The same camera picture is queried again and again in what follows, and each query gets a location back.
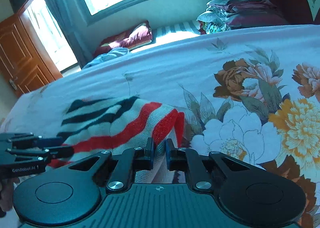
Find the red stripe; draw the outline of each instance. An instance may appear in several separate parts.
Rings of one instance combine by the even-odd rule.
[[[182,146],[181,143],[182,143],[183,129],[184,129],[184,113],[179,112],[177,119],[176,119],[176,122],[174,124],[174,130],[176,132],[178,147]]]
[[[164,118],[162,118],[154,127],[152,131],[152,138],[157,146],[173,129],[174,123],[177,119],[178,112],[173,109]]]
[[[158,102],[150,102],[143,105],[140,110],[139,116],[132,122],[128,123],[122,132],[112,137],[91,137],[86,141],[81,141],[73,146],[75,153],[91,151],[99,148],[112,149],[127,143],[131,138],[138,135],[144,130],[150,114],[160,106],[161,103]]]
[[[65,165],[68,165],[72,163],[71,161],[62,161],[62,160],[58,160],[58,159],[53,159],[51,160],[51,163],[48,164],[48,166],[53,167],[53,168],[58,168],[58,167],[62,167]]]

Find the striped mattress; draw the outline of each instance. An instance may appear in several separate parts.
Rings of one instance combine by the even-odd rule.
[[[179,40],[193,38],[200,35],[198,31],[200,24],[198,21],[188,21],[171,26],[165,26],[152,30],[153,40],[150,44],[132,50],[138,52],[166,43],[172,43]]]

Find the door handle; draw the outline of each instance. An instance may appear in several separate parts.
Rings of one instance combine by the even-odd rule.
[[[18,79],[18,78],[16,77],[15,80],[12,80],[12,79],[9,80],[10,85],[12,86],[12,88],[13,88],[15,91],[18,90],[18,87],[17,87],[16,84],[14,83],[14,81],[16,81],[17,79]]]

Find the crosshair marking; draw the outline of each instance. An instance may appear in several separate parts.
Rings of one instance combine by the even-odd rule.
[[[164,189],[163,186],[157,186],[155,189],[157,189],[158,191],[162,191]]]

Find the circular pad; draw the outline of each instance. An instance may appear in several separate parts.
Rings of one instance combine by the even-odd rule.
[[[272,205],[283,197],[283,191],[275,185],[259,183],[247,188],[247,196],[255,203]]]
[[[303,190],[291,180],[261,171],[230,172],[218,195],[222,208],[250,227],[284,227],[297,221],[306,204]]]
[[[61,167],[22,182],[13,195],[20,220],[48,227],[85,218],[101,200],[100,190],[89,174]]]
[[[65,183],[52,182],[39,186],[36,190],[36,197],[48,204],[62,203],[68,200],[73,194],[73,189],[71,186]]]

